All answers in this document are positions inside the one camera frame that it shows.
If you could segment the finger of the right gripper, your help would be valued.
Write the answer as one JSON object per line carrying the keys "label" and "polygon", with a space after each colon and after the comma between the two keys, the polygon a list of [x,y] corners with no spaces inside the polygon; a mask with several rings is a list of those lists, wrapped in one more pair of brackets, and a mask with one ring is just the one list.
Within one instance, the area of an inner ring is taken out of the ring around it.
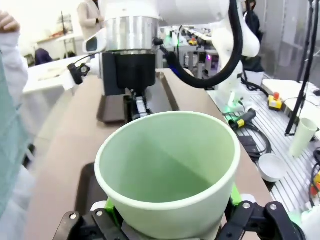
{"label": "finger of the right gripper", "polygon": [[135,92],[133,90],[128,90],[124,96],[124,114],[127,123],[136,119]]}
{"label": "finger of the right gripper", "polygon": [[152,111],[148,108],[148,101],[145,92],[136,94],[136,119],[140,119],[152,115]]}

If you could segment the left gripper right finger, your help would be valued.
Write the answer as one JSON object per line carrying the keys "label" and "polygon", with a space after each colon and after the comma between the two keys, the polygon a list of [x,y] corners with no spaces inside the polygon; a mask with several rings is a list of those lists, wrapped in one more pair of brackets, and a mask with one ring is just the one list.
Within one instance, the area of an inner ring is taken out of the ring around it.
{"label": "left gripper right finger", "polygon": [[305,240],[303,230],[294,223],[284,206],[273,201],[265,206],[242,200],[236,186],[225,209],[227,223],[220,228],[221,240],[241,240],[246,232],[256,233],[261,240]]}

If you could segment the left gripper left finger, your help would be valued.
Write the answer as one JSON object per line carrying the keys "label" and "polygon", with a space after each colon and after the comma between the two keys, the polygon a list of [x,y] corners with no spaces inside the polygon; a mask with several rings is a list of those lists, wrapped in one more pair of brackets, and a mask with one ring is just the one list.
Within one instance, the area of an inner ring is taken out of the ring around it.
{"label": "left gripper left finger", "polygon": [[81,215],[77,211],[64,214],[54,235],[55,240],[124,240],[123,218],[108,199],[92,205]]}

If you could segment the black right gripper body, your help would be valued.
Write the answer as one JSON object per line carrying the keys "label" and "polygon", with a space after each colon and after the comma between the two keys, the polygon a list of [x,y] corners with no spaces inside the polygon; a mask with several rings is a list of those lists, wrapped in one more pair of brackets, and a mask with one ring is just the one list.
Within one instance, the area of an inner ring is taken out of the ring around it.
{"label": "black right gripper body", "polygon": [[106,96],[124,95],[125,89],[141,94],[156,82],[156,55],[104,52],[101,73]]}

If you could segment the person's left hand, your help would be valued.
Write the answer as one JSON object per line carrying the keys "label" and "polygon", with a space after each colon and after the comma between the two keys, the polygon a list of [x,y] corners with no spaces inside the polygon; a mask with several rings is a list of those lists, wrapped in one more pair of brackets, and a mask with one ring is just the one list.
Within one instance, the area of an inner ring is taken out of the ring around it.
{"label": "person's left hand", "polygon": [[7,11],[0,11],[0,32],[1,33],[18,33],[21,29],[18,21]]}

